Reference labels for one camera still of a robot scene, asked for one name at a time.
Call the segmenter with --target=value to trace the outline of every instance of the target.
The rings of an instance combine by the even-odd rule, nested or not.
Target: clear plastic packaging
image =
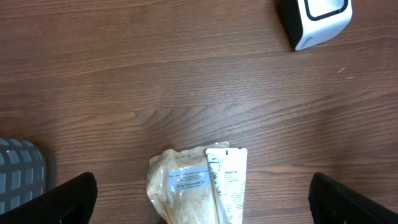
[[[168,224],[218,224],[215,195],[205,150],[229,148],[228,142],[176,152],[149,161],[147,194]]]

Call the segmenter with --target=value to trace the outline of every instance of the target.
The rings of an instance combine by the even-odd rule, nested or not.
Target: white packet
[[[219,224],[205,149],[228,148],[228,142],[176,152],[149,161],[147,195],[168,224]]]
[[[206,155],[219,223],[242,224],[248,150],[207,149]]]

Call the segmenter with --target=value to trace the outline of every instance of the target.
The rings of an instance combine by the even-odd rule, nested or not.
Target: plastic bag
[[[228,142],[176,152],[149,161],[147,195],[168,224],[218,224],[205,149],[229,148]]]

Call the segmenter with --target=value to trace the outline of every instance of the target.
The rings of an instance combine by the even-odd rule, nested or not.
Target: black rim
[[[307,11],[307,16],[308,16],[308,18],[310,18],[312,21],[318,21],[318,20],[320,20],[320,19],[324,19],[324,18],[333,16],[333,15],[339,14],[339,13],[341,13],[341,12],[344,12],[344,11],[347,9],[347,7],[348,7],[348,0],[345,0],[345,1],[344,1],[344,6],[343,6],[341,9],[337,9],[337,10],[335,10],[335,11],[333,11],[333,12],[328,12],[328,13],[326,13],[326,14],[324,14],[324,15],[321,15],[321,16],[313,17],[313,16],[311,15],[311,12],[310,12],[310,6],[308,5],[308,0],[304,0],[304,2],[305,2],[305,10]]]

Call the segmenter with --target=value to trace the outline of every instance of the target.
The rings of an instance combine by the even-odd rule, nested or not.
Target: wooden table
[[[160,223],[149,159],[246,147],[244,223],[311,223],[324,172],[398,212],[398,2],[293,52],[273,0],[3,0],[0,133],[95,174],[99,223]]]

